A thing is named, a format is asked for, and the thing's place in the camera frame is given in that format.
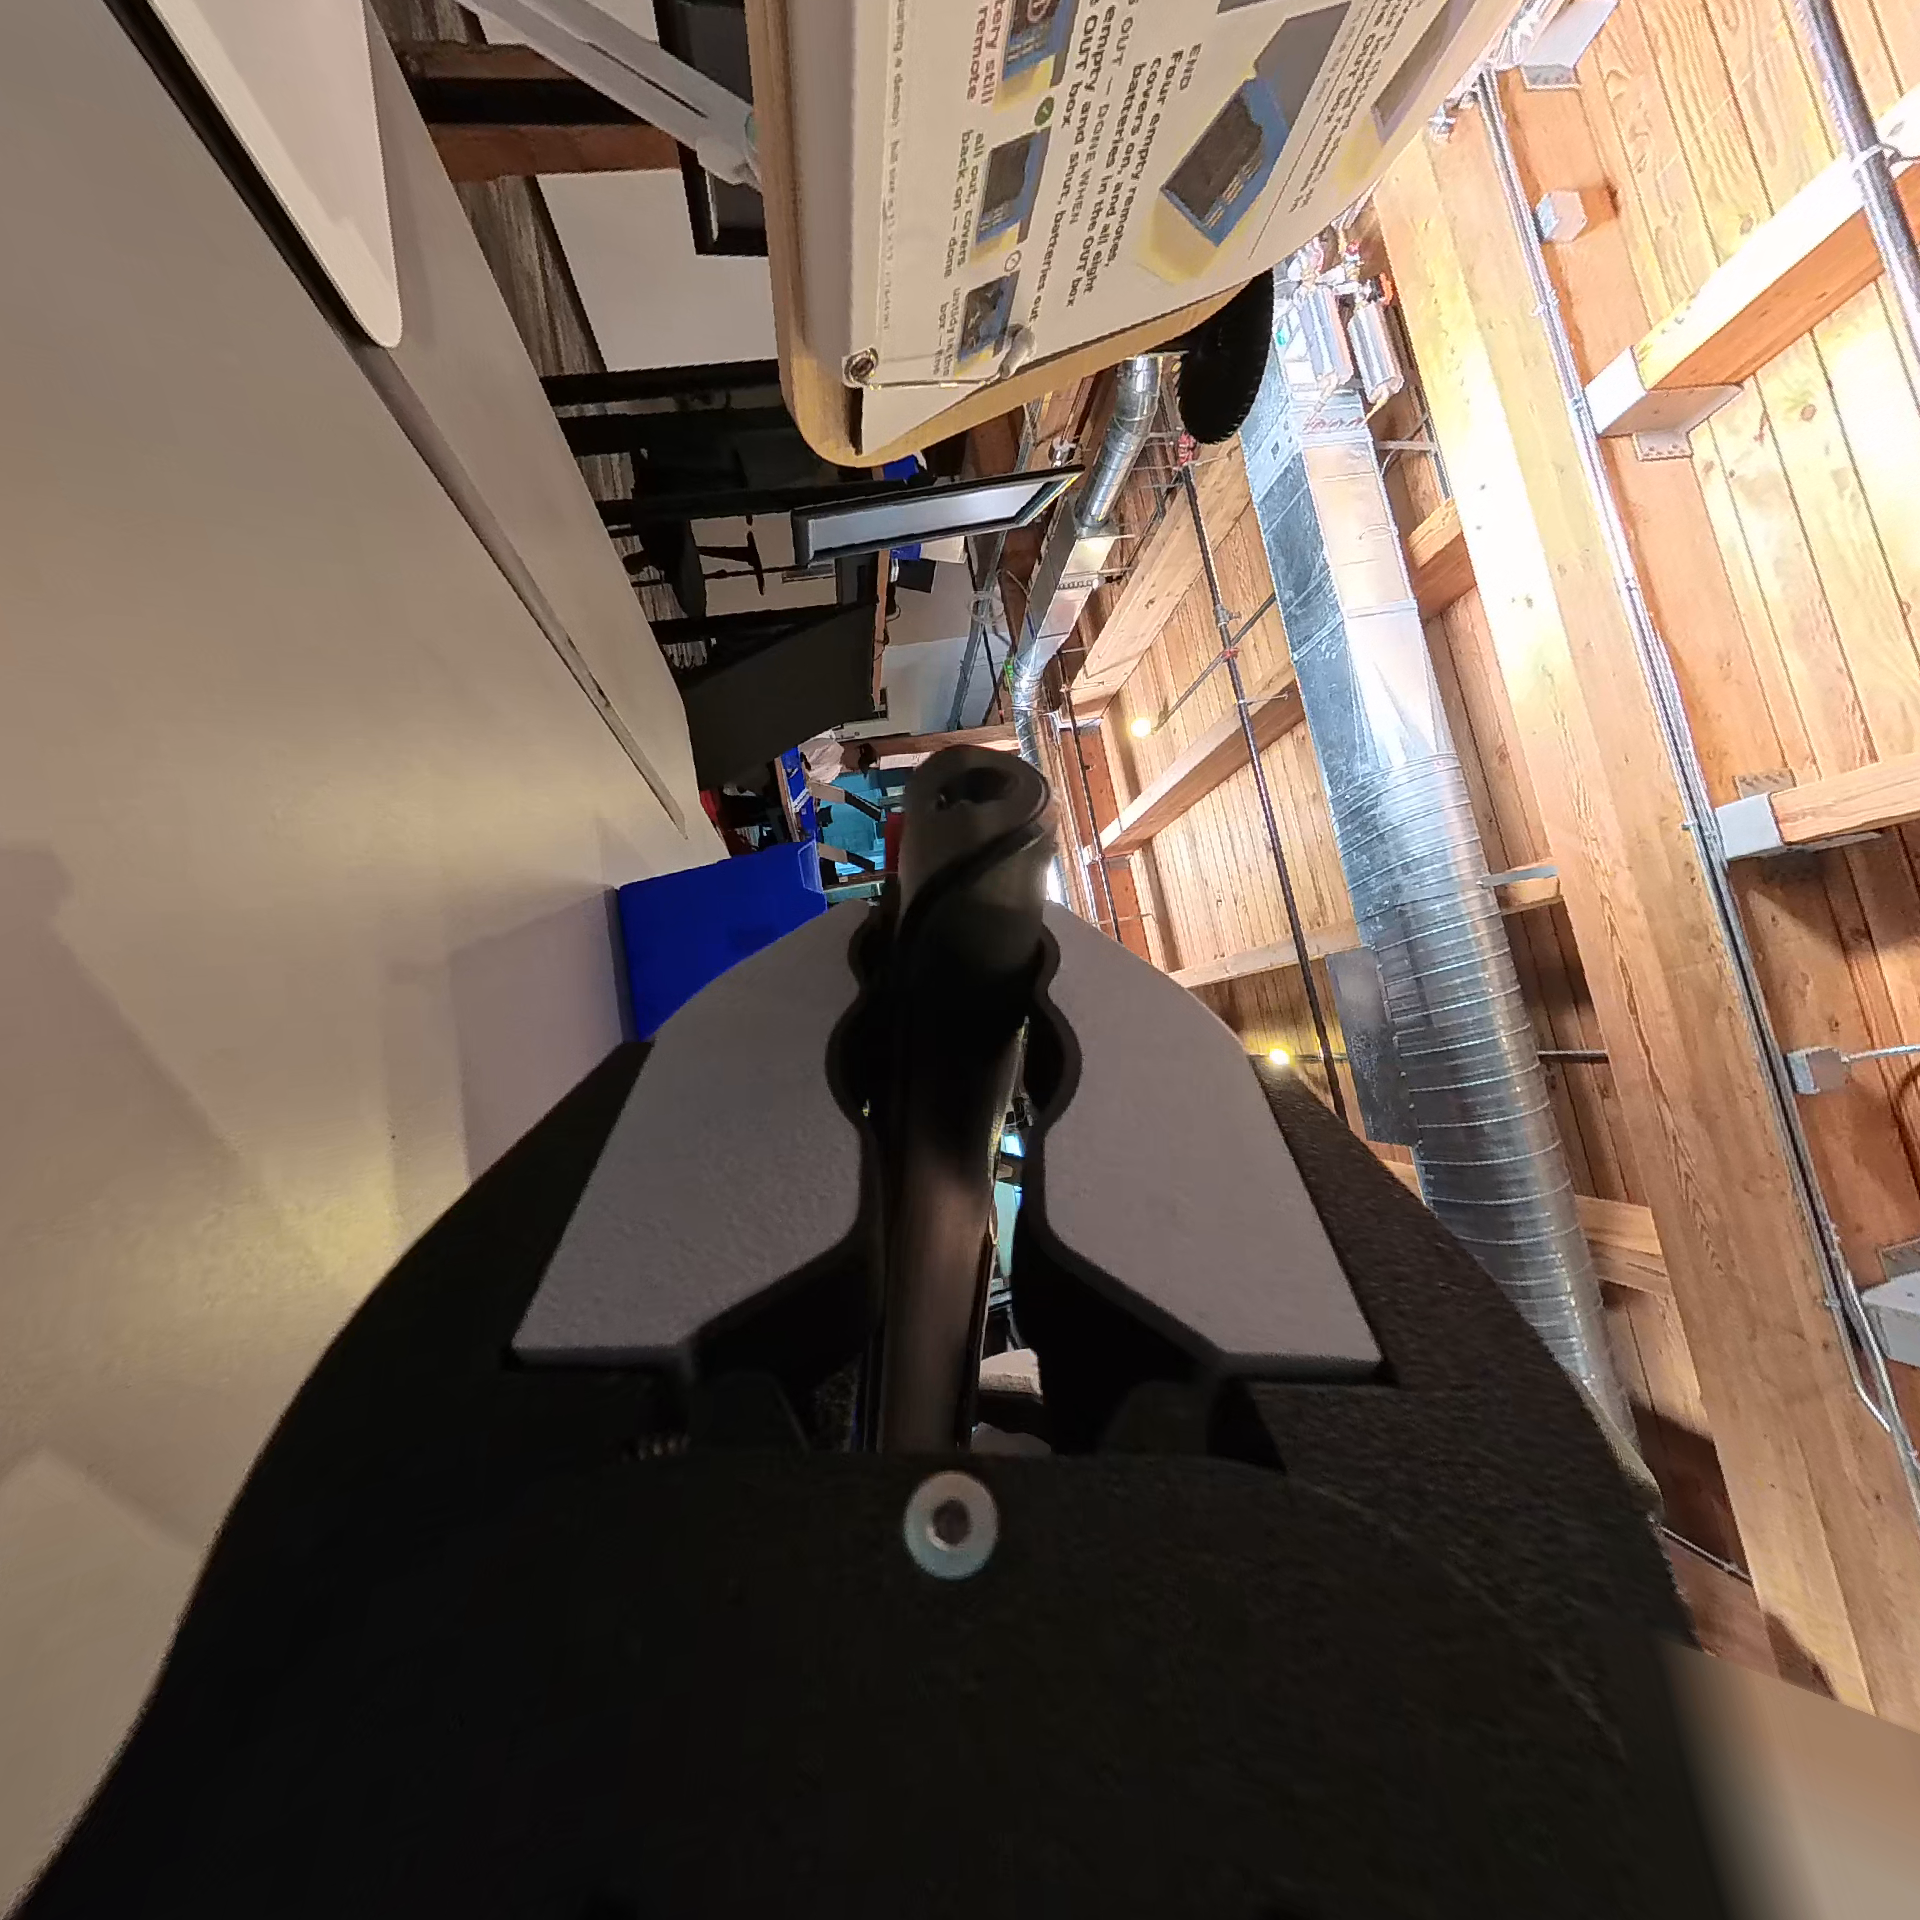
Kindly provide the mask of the large silver air duct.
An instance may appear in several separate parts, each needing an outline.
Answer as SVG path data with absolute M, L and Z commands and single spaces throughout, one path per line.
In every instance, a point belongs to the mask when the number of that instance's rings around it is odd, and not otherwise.
M 1375 446 L 1359 398 L 1316 371 L 1308 317 L 1305 294 L 1278 294 L 1238 446 L 1421 1194 L 1657 1513 Z

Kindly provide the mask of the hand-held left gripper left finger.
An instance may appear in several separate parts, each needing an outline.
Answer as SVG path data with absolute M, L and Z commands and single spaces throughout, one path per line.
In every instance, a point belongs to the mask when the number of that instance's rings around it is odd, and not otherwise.
M 839 1045 L 873 909 L 833 904 L 720 973 L 655 1033 L 511 1354 L 685 1389 L 776 1381 L 848 1434 L 878 1320 L 878 1197 Z

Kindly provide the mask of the black framed display on stand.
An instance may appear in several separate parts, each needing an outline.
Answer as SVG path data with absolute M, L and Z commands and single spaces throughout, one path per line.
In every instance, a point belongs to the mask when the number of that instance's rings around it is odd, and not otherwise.
M 883 547 L 1022 529 L 1084 477 L 1084 466 L 1053 466 L 972 481 L 839 491 L 789 513 L 792 561 L 812 568 Z

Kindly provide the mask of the black office chair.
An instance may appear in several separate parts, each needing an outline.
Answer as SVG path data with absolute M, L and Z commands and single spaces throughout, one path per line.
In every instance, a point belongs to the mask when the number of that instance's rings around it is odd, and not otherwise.
M 678 687 L 700 789 L 755 779 L 815 733 L 878 705 L 878 609 L 776 608 L 655 626 Z

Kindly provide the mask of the slim silver air duct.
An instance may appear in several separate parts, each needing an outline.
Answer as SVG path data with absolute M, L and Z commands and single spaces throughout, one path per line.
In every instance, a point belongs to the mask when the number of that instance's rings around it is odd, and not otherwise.
M 1104 568 L 1119 523 L 1115 510 L 1148 443 L 1160 405 L 1160 351 L 1145 351 L 1118 367 L 1115 398 L 1095 463 L 1061 498 L 1023 599 L 1009 658 L 1017 749 L 1044 769 L 1044 744 L 1057 736 L 1046 720 L 1041 680 L 1077 626 Z

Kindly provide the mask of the black remote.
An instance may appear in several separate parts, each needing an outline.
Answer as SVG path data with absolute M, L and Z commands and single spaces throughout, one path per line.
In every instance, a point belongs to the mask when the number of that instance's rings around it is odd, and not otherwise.
M 948 746 L 907 779 L 870 973 L 863 1102 L 880 1165 L 878 1451 L 969 1433 L 1000 1123 L 1039 970 L 1052 795 L 1022 755 Z

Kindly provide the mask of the instruction sheet on stand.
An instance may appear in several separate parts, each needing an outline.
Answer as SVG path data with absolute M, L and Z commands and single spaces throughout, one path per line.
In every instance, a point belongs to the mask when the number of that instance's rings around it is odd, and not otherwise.
M 815 51 L 823 29 L 844 26 L 844 5 L 748 5 L 751 104 L 765 241 L 775 275 L 775 330 L 784 398 L 809 446 L 837 463 L 880 466 L 1009 414 L 1139 351 L 1187 335 L 1231 294 L 1214 294 L 1158 321 L 1023 362 L 988 386 L 950 391 L 925 411 L 862 398 L 844 383 L 833 315 L 848 287 L 849 133 L 845 59 Z

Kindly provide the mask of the blue plastic bin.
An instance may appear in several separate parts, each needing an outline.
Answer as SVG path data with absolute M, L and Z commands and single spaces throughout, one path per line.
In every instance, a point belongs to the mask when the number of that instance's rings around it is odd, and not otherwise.
M 780 843 L 615 889 L 632 1035 L 828 909 L 819 845 Z

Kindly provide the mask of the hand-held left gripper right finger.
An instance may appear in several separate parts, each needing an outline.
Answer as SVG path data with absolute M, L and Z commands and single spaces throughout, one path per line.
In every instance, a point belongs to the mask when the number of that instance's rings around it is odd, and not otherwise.
M 1022 1337 L 1053 1434 L 1143 1384 L 1373 1384 L 1384 1357 L 1253 1061 L 1061 904 L 1027 1033 Z

